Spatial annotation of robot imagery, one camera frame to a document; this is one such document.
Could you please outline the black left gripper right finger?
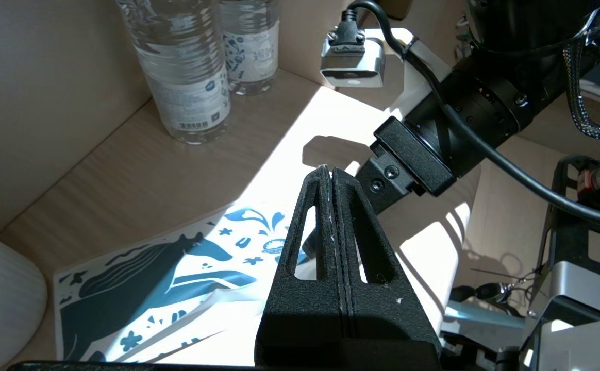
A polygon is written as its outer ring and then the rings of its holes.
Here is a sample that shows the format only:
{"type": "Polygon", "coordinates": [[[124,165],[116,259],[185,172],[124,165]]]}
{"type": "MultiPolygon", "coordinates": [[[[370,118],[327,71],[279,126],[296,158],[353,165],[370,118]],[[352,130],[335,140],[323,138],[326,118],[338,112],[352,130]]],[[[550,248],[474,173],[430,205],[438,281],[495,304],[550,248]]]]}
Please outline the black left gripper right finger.
{"type": "Polygon", "coordinates": [[[439,364],[440,342],[354,176],[332,173],[335,263],[349,361],[439,364]]]}

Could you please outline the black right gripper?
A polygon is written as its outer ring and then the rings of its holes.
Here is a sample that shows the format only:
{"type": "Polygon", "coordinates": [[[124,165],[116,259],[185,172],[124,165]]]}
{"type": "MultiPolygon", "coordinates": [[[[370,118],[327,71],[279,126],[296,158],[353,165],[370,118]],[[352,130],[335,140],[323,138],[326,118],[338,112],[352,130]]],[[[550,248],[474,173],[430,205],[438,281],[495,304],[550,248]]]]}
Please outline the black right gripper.
{"type": "Polygon", "coordinates": [[[376,214],[410,193],[439,197],[455,184],[456,177],[439,155],[395,117],[385,120],[374,136],[382,148],[372,148],[356,179],[376,214]]]}

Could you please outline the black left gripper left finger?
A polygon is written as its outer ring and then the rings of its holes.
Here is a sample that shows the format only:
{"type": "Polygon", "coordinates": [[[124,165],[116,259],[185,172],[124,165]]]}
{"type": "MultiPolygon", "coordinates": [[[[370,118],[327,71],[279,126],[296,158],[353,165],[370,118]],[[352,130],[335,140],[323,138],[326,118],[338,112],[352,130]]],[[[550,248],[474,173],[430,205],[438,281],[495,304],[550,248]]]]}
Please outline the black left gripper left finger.
{"type": "Polygon", "coordinates": [[[342,336],[330,172],[317,167],[303,181],[255,338],[256,364],[319,364],[319,348],[342,336]],[[295,276],[307,213],[314,207],[316,279],[295,276]]]}

